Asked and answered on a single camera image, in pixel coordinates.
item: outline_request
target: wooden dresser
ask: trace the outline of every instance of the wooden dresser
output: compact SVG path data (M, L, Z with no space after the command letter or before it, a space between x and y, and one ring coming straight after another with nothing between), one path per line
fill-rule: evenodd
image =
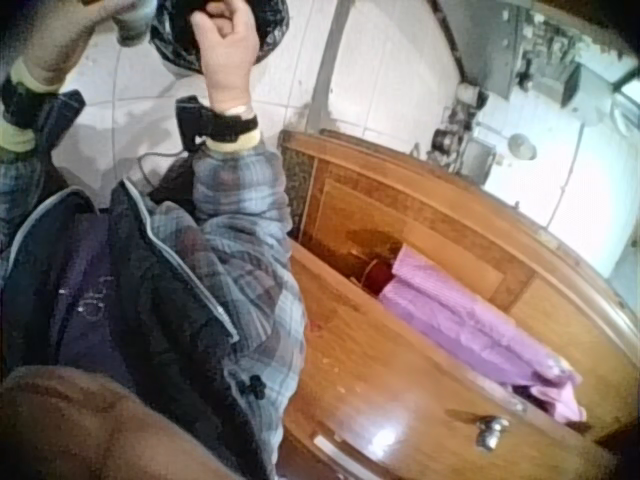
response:
M437 168L335 133L285 132L281 147L292 268L309 317L281 474L606 478L614 456L596 442L636 420L639 361L636 319L606 282L540 227ZM581 433L475 374L350 280L403 243L571 363L584 379ZM478 448L482 426L503 421L495 450Z

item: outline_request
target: yellow cuff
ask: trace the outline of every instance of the yellow cuff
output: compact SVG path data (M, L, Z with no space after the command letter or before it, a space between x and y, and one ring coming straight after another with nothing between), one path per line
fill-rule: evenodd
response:
M260 129L256 128L252 132L240 135L238 140L234 143L214 142L210 138L207 138L206 142L207 147L209 147L209 149L213 150L214 152L233 153L240 152L242 150L249 150L250 148L255 147L258 143L260 143L261 138L262 136L260 135Z
M20 57L16 63L11 67L11 81L13 83L22 83L29 90L37 93L56 93L62 87L62 83L59 85L42 85L37 80L35 80L29 71L27 70L22 57Z
M15 153L33 150L36 146L36 135L33 130L23 130L0 118L0 147Z

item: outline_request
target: plaid shirt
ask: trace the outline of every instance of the plaid shirt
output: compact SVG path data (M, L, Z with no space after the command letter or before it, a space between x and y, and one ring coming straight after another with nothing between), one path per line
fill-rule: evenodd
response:
M171 202L156 205L138 195L148 212L143 216L152 234L222 306L237 332L225 363L232 388L235 380L254 374L265 382L263 400L235 393L273 468L284 409L304 361L306 318L289 267L291 219L282 160L261 143L233 154L204 147L193 165L194 217ZM33 154L0 148L0 289L16 232L37 206L43 170Z

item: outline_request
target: black cable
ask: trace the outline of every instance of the black cable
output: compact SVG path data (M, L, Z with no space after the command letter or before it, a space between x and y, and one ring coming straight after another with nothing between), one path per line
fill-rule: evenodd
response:
M142 178L144 178L145 182L147 182L149 184L149 186L152 189L155 189L157 187L156 184L154 184L151 179L149 178L149 176L147 175L147 172L144 171L144 168L142 167L142 160L144 160L147 157L162 157L162 158L173 158L175 157L175 159L177 160L178 157L180 155L182 155L183 153L185 153L185 150L182 149L177 153L160 153L160 152L147 152L147 153L143 153L142 155L140 155L136 161L138 162L138 168L140 168L140 172L142 173Z

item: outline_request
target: pink cloth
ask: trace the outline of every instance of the pink cloth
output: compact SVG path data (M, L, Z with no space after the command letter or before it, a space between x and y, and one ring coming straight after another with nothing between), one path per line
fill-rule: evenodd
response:
M478 373L505 386L528 386L560 422L584 421L573 395L582 379L561 357L406 245L380 301Z

